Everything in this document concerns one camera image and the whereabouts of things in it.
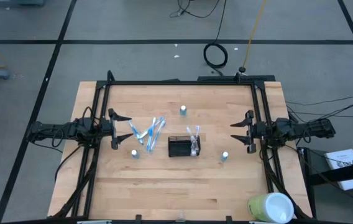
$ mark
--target white lid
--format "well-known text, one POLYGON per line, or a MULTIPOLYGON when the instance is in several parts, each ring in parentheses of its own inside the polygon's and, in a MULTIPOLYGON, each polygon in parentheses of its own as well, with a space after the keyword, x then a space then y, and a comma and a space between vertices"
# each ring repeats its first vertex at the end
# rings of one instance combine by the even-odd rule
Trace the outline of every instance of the white lid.
POLYGON ((275 223, 288 223, 294 215, 294 207, 291 200, 284 194, 271 193, 267 196, 265 214, 269 220, 275 223))

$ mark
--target small bottle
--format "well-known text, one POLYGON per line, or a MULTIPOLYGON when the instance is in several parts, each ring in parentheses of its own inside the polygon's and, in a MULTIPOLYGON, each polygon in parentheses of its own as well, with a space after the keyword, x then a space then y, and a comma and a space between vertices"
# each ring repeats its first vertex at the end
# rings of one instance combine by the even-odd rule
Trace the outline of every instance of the small bottle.
POLYGON ((181 109, 179 110, 179 114, 180 115, 186 115, 186 106, 185 105, 182 105, 181 106, 181 109))
POLYGON ((229 153, 223 152, 223 153, 222 153, 222 156, 221 156, 221 161, 222 161, 222 162, 225 162, 228 156, 229 156, 229 153))
POLYGON ((131 151, 132 158, 139 159, 139 153, 135 149, 131 151))

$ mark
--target wooden tabletop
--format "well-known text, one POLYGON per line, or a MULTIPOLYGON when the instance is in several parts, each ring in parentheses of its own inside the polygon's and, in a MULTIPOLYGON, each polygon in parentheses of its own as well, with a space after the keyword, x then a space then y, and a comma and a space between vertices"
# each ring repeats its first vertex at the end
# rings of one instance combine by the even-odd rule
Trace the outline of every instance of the wooden tabletop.
MULTIPOLYGON (((80 83, 72 120, 92 105, 95 84, 80 83)), ((288 117, 281 84, 267 82, 266 92, 272 120, 288 117)), ((154 116, 164 116, 166 125, 152 154, 133 136, 118 150, 111 149, 111 138, 103 138, 90 219, 131 220, 136 214, 145 220, 225 220, 226 215, 233 220, 253 219, 247 201, 267 193, 264 167, 258 152, 248 154, 243 143, 230 137, 247 131, 230 124, 242 121, 245 112, 254 109, 249 86, 116 85, 110 88, 108 108, 132 118, 139 131, 148 128, 154 116), (181 105, 187 107, 186 116, 179 114, 181 105), (186 136, 186 126, 194 129, 196 125, 200 125, 200 156, 169 158, 168 137, 186 136), (140 159, 132 158, 133 149, 139 151, 140 159), (226 162, 220 160, 223 151, 229 153, 226 162)), ((118 122, 116 128, 118 135, 132 132, 127 122, 118 122)), ((62 159, 75 148, 75 141, 67 141, 62 159)), ((60 169, 49 215, 59 211, 74 191, 82 153, 81 149, 60 169)), ((287 191, 311 215, 296 152, 283 147, 279 156, 287 191)), ((85 197, 83 192, 79 214, 85 197)))

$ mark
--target plastic vial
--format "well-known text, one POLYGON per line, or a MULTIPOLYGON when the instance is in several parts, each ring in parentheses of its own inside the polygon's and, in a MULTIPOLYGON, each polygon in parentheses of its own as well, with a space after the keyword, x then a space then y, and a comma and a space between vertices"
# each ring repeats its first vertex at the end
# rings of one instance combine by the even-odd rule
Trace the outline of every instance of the plastic vial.
POLYGON ((223 152, 223 153, 222 153, 222 156, 221 156, 222 162, 225 162, 228 156, 229 156, 229 153, 223 152))
POLYGON ((179 110, 179 114, 180 115, 186 115, 186 106, 185 105, 182 105, 181 106, 181 109, 179 110))
POLYGON ((139 153, 135 149, 131 151, 132 158, 139 159, 139 153))

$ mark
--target wooden table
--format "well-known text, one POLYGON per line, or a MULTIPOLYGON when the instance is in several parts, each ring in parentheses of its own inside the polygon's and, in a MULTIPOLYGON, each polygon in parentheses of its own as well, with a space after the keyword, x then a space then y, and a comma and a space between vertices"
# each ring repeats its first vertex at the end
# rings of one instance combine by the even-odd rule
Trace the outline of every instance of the wooden table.
MULTIPOLYGON (((92 105, 95 84, 80 83, 72 120, 92 105)), ((287 117, 281 84, 265 84, 272 120, 287 117)), ((110 88, 110 107, 131 117, 139 131, 148 128, 154 116, 164 116, 167 123, 153 154, 147 154, 134 137, 123 141, 118 150, 111 149, 111 138, 103 138, 90 219, 131 220, 136 214, 144 220, 225 220, 226 215, 232 215, 233 220, 253 219, 247 201, 267 193, 264 167, 258 152, 248 154, 241 142, 230 137, 247 131, 230 124, 242 121, 245 112, 254 109, 249 86, 114 85, 110 88), (186 105, 187 116, 179 115, 181 105, 186 105), (168 137, 186 136, 187 125, 191 129, 200 125, 200 156, 169 158, 168 137), (140 152, 140 159, 131 157, 132 149, 140 152), (229 158, 222 163, 223 151, 229 158)), ((118 135, 132 132, 127 122, 118 122, 116 128, 118 135)), ((75 141, 67 141, 62 159, 75 148, 75 141)), ((60 169, 49 215, 59 211, 74 191, 82 153, 80 150, 60 169)), ((279 149, 279 156, 287 191, 311 215, 296 152, 284 147, 279 149)), ((83 213, 85 196, 84 192, 79 214, 83 213)))

